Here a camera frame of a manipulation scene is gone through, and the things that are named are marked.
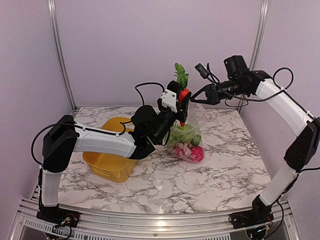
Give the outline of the green grape bunch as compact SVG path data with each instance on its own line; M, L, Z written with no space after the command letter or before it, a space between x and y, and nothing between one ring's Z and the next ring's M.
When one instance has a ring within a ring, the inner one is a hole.
M191 140L190 131L182 131L178 128L172 128L170 132L169 142L189 142Z

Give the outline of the clear zip top bag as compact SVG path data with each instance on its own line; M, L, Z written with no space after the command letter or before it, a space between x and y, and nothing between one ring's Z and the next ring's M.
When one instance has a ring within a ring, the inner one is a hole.
M200 104L190 103L186 122L182 125L177 120L173 124L166 144L168 152L174 157L194 164L205 158L204 138L201 132L205 123L198 120L197 111L202 114L205 112Z

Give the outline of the green bitter gourd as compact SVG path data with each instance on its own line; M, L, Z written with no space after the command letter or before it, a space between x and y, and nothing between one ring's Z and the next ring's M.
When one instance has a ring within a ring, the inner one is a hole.
M194 137L192 138L190 144L191 144L192 146L194 146L194 147L195 147L195 146L199 146L200 143L201 143L201 140L202 140L201 135L195 134Z

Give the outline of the red apple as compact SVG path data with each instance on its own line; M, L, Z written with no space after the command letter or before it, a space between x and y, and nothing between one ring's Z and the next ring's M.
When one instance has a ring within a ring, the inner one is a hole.
M190 158L192 151L188 147L188 145L185 144L178 144L174 149L173 149L173 154L180 159L187 160Z
M204 149L201 146L194 146L191 149L190 160L199 163L204 159Z

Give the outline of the green apple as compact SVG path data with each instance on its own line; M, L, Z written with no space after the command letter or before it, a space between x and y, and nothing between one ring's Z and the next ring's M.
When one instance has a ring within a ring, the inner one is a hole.
M194 128L189 125L189 124L185 124L184 126L181 126L181 125L178 125L177 128L181 131L191 131L193 130Z

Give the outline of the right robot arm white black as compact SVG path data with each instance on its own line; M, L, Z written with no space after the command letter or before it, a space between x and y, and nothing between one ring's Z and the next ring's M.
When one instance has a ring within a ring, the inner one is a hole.
M278 85L274 76L263 70L249 70L241 55L233 55L224 60L228 79L221 82L201 63L195 66L203 79L210 84L201 88L191 97L191 102L217 105L225 99L250 102L250 95L256 96L254 102L266 102L288 124L296 136L286 150L284 162L269 185L252 202L251 210L234 213L234 217L258 224L271 212L272 205L297 181L304 167L315 155L320 141L320 119L304 109L288 93L287 88Z

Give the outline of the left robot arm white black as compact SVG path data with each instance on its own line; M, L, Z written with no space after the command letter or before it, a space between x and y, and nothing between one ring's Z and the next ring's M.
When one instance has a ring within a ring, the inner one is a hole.
M130 118L132 131L107 131L90 128L64 115L57 123L48 125L43 138L39 171L39 214L58 223L69 212L59 208L58 192L63 171L69 165L72 153L94 152L112 154L131 160L143 160L156 146L169 137L176 121L185 122L191 93L178 101L178 94L166 89L157 100L156 112L151 105L142 105Z

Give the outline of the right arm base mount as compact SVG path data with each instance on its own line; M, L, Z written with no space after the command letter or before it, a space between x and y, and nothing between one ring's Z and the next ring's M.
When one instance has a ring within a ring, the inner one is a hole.
M274 220L274 215L269 211L262 215L254 216L252 210L245 210L231 213L228 220L234 229L240 229L271 222Z

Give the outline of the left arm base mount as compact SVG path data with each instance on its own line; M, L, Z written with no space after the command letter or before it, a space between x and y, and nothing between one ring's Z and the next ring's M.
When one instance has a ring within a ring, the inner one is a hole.
M60 207L44 207L38 210L36 217L46 222L54 223L55 227L70 226L76 228L79 222L78 211Z

